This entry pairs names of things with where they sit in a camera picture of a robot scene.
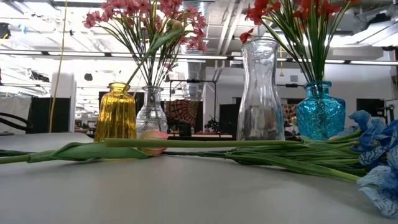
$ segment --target pink tulip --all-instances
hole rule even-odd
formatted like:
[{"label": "pink tulip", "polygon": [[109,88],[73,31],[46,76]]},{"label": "pink tulip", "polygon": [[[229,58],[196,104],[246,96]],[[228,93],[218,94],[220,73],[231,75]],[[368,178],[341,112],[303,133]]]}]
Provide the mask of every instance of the pink tulip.
[{"label": "pink tulip", "polygon": [[[156,131],[156,130],[146,130],[144,131],[140,136],[139,139],[145,139],[145,140],[167,140],[169,138],[169,135],[167,133],[163,133],[161,131]],[[152,156],[157,156],[160,155],[164,150],[167,148],[146,148],[142,147],[139,148],[139,150],[145,154],[152,155]]]}]

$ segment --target ceiling light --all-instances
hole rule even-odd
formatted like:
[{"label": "ceiling light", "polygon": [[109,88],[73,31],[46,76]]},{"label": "ceiling light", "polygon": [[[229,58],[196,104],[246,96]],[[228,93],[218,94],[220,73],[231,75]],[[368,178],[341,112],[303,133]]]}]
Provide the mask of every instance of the ceiling light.
[{"label": "ceiling light", "polygon": [[112,57],[132,57],[130,53],[112,53]]},{"label": "ceiling light", "polygon": [[344,63],[344,60],[326,60],[326,63]]},{"label": "ceiling light", "polygon": [[177,59],[212,59],[212,60],[226,60],[227,56],[217,55],[177,55]]},{"label": "ceiling light", "polygon": [[387,66],[398,66],[398,62],[386,62],[386,61],[350,61],[351,65],[387,65]]},{"label": "ceiling light", "polygon": [[[61,52],[49,52],[49,55],[61,55]],[[64,52],[64,56],[105,56],[104,53],[100,52]]]},{"label": "ceiling light", "polygon": [[0,54],[41,55],[42,53],[35,50],[0,50]]}]

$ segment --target blue flower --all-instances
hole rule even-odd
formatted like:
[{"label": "blue flower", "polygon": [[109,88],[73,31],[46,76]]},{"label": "blue flower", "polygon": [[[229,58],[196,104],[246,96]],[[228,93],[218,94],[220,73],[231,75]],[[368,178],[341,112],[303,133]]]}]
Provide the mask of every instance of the blue flower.
[{"label": "blue flower", "polygon": [[371,115],[366,111],[355,111],[353,114],[348,116],[358,124],[362,131],[366,131],[371,122]]},{"label": "blue flower", "polygon": [[388,152],[387,164],[377,166],[359,179],[357,184],[377,186],[378,189],[363,187],[360,191],[372,200],[383,215],[398,219],[398,146]]},{"label": "blue flower", "polygon": [[380,158],[391,148],[396,141],[397,132],[390,136],[382,134],[386,125],[380,119],[374,119],[367,125],[367,130],[359,137],[359,144],[351,148],[361,152],[359,162],[364,166],[376,167],[380,165]]}]

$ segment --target table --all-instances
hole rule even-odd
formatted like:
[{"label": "table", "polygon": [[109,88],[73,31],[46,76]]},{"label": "table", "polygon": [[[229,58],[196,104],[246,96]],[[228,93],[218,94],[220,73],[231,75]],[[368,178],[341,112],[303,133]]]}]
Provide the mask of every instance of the table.
[{"label": "table", "polygon": [[[43,151],[84,134],[1,136],[0,148]],[[1,224],[374,224],[358,186],[200,157],[0,165]]]}]

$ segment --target patterned fabric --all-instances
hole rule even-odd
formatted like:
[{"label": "patterned fabric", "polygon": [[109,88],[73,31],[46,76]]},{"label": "patterned fabric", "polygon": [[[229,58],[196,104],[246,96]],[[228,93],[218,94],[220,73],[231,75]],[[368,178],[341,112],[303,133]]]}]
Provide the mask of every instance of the patterned fabric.
[{"label": "patterned fabric", "polygon": [[188,121],[192,127],[195,126],[200,102],[189,100],[175,100],[166,103],[166,116],[168,121]]},{"label": "patterned fabric", "polygon": [[285,124],[292,124],[292,119],[297,119],[297,105],[296,104],[282,104],[282,112],[284,114]]}]

